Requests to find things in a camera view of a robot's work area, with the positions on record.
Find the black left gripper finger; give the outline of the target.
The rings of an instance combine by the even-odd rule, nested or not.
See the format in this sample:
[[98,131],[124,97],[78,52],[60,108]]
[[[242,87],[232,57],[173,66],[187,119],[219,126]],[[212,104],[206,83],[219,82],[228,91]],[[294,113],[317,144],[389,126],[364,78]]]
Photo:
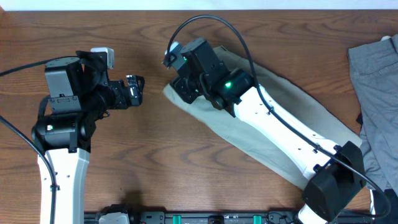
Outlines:
[[143,88],[140,86],[130,86],[129,91],[131,106],[140,106],[143,99]]
[[143,88],[145,85],[145,79],[138,75],[127,75],[127,84],[129,87]]

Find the khaki green shorts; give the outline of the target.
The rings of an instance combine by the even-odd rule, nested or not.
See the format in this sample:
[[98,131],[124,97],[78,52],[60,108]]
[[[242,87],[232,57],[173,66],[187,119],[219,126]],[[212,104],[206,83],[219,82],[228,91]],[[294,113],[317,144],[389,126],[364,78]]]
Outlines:
[[233,107],[234,116],[214,108],[204,96],[185,103],[170,85],[164,88],[164,95],[300,189],[315,175],[313,167],[329,160],[314,145],[332,154],[336,145],[348,141],[360,146],[360,138],[311,96],[266,68],[257,66],[256,71],[265,85],[246,91],[242,102]]

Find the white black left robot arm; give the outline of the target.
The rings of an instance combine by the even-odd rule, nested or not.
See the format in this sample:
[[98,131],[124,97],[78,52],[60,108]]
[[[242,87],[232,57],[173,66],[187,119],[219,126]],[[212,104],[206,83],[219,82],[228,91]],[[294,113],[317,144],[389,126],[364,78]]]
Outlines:
[[111,81],[114,50],[78,51],[74,57],[45,64],[49,96],[39,106],[32,139],[45,159],[38,161],[41,178],[41,223],[83,223],[85,178],[96,121],[109,110],[142,103],[144,78]]

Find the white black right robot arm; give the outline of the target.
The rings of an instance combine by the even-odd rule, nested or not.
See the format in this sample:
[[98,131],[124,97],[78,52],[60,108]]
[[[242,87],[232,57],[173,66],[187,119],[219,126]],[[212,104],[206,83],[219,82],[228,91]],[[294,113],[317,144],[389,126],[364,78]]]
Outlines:
[[365,186],[360,138],[288,80],[202,38],[174,42],[164,63],[172,103],[302,189],[297,223],[336,221]]

